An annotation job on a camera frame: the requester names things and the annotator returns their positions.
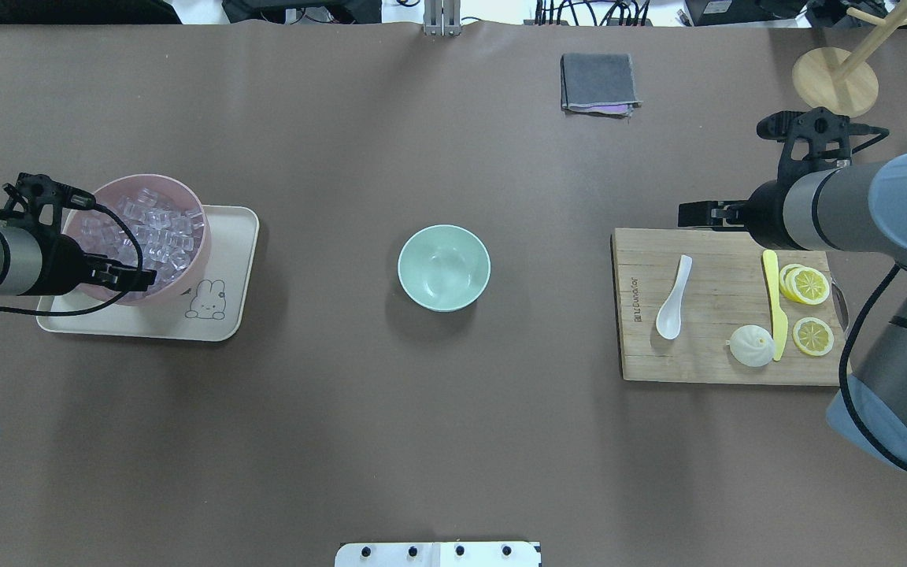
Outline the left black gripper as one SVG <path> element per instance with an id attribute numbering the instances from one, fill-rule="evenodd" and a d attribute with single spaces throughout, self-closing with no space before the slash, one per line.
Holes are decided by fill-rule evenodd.
<path id="1" fill-rule="evenodd" d="M 48 295 L 68 294 L 80 284 L 119 293 L 144 293 L 155 280 L 155 270 L 129 268 L 114 258 L 87 254 L 65 234 L 58 235 L 48 249 Z"/>

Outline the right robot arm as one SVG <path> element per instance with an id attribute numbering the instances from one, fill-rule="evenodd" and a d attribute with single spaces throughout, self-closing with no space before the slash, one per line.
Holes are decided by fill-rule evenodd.
<path id="1" fill-rule="evenodd" d="M 882 254 L 883 279 L 853 317 L 827 422 L 857 447 L 907 473 L 907 152 L 856 164 L 845 144 L 794 157 L 744 200 L 678 206 L 680 228 L 745 231 L 773 250 Z"/>

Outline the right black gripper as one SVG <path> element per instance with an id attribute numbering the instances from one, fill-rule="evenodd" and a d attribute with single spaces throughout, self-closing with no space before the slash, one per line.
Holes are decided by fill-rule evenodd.
<path id="1" fill-rule="evenodd" d="M 678 206 L 678 227 L 740 229 L 767 249 L 796 249 L 783 218 L 789 187 L 767 182 L 745 201 L 699 201 Z"/>

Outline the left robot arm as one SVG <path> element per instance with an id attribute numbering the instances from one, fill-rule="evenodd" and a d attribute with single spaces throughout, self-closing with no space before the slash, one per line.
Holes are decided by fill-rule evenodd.
<path id="1" fill-rule="evenodd" d="M 39 222 L 0 226 L 0 295 L 64 295 L 81 284 L 115 291 L 114 304 L 130 291 L 145 291 L 155 274 L 138 256 L 126 265 L 88 254 L 60 228 Z"/>

